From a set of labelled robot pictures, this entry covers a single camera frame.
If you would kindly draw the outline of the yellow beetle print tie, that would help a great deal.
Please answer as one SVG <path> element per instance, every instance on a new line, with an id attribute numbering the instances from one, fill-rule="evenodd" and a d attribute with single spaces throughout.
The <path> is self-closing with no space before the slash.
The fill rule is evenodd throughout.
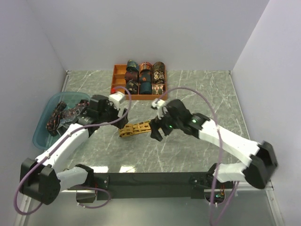
<path id="1" fill-rule="evenodd" d="M 150 120 L 137 124 L 126 124 L 124 128 L 119 129 L 119 137 L 129 137 L 147 132 L 151 132 Z"/>

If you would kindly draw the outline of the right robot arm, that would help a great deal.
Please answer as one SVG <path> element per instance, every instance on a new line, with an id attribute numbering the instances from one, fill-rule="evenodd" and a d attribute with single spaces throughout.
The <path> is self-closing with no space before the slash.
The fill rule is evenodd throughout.
<path id="1" fill-rule="evenodd" d="M 151 138 L 162 141 L 159 129 L 162 129 L 164 136 L 180 129 L 187 135 L 220 146 L 239 160 L 238 163 L 221 163 L 207 176 L 207 183 L 212 188 L 228 181 L 244 181 L 257 189 L 264 189 L 278 167 L 271 143 L 258 143 L 217 127 L 209 117 L 191 113 L 179 99 L 169 103 L 155 99 L 151 107 L 157 111 L 157 116 L 150 121 Z"/>

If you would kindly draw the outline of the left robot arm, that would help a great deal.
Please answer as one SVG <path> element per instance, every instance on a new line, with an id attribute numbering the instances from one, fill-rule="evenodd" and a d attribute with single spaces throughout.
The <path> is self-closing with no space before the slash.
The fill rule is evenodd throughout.
<path id="1" fill-rule="evenodd" d="M 123 128 L 128 120 L 128 109 L 121 107 L 126 96 L 121 92 L 105 97 L 94 95 L 63 135 L 34 160 L 27 158 L 21 165 L 18 192 L 42 204 L 51 204 L 58 194 L 74 186 L 95 188 L 94 171 L 83 164 L 63 170 L 62 164 L 100 126 Z"/>

